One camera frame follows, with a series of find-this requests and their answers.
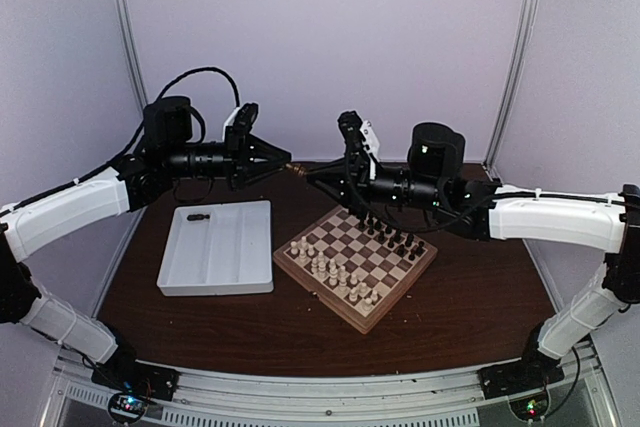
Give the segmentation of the wooden chess board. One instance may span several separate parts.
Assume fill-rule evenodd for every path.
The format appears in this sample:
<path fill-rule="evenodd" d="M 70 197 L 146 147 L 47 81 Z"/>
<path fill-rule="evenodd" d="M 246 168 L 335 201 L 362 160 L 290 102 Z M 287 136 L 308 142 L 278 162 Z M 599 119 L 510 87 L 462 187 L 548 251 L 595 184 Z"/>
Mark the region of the wooden chess board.
<path fill-rule="evenodd" d="M 435 260 L 419 237 L 336 207 L 273 254 L 275 264 L 362 334 L 369 333 Z"/>

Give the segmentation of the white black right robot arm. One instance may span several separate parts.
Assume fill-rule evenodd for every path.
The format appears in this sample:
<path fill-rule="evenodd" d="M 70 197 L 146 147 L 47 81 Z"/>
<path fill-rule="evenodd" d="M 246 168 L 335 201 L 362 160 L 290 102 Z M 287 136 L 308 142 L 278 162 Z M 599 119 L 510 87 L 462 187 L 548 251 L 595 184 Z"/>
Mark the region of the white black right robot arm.
<path fill-rule="evenodd" d="M 339 121 L 344 154 L 311 169 L 307 181 L 351 212 L 399 222 L 383 207 L 420 210 L 427 231 L 459 237 L 520 240 L 531 254 L 545 244 L 572 245 L 602 255 L 593 276 L 561 310 L 535 327 L 512 377 L 535 387 L 584 337 L 617 311 L 639 301 L 639 188 L 605 194 L 525 189 L 498 179 L 462 177 L 465 139 L 439 123 L 412 130 L 404 167 L 383 166 L 370 123 L 354 113 Z"/>

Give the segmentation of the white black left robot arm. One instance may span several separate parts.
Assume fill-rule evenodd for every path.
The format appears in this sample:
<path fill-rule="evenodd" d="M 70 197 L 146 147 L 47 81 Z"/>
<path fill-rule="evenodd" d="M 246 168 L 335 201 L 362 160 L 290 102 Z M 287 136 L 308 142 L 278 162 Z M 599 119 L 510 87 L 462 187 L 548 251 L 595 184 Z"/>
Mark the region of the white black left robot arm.
<path fill-rule="evenodd" d="M 123 228 L 122 216 L 145 209 L 185 179 L 223 180 L 237 191 L 282 170 L 291 154 L 253 134 L 255 103 L 238 105 L 223 124 L 223 137 L 208 142 L 193 137 L 203 121 L 185 96 L 159 98 L 143 109 L 133 144 L 80 178 L 9 204 L 1 212 L 1 321 L 23 325 L 80 354 L 91 368 L 123 391 L 144 380 L 133 347 L 120 334 L 65 301 L 67 287 L 49 289 L 27 263 L 52 255 L 64 279 L 79 286 L 88 267 L 92 290 L 103 286 Z"/>

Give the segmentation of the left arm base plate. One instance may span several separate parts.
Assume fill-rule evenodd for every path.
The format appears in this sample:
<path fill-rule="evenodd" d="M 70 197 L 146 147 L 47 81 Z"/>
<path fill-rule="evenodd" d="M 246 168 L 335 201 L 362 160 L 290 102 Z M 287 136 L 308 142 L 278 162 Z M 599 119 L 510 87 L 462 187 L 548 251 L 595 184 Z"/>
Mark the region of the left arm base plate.
<path fill-rule="evenodd" d="M 97 364 L 91 381 L 120 392 L 151 400 L 171 401 L 179 373 L 175 369 L 133 362 L 131 364 Z"/>

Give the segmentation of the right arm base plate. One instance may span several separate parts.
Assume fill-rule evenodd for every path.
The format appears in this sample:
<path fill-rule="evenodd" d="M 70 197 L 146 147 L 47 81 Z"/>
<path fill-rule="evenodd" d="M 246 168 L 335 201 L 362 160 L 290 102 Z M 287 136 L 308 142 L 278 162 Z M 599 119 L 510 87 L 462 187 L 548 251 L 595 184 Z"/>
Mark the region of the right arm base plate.
<path fill-rule="evenodd" d="M 481 368 L 478 376 L 486 400 L 541 389 L 565 378 L 558 363 L 524 359 Z"/>

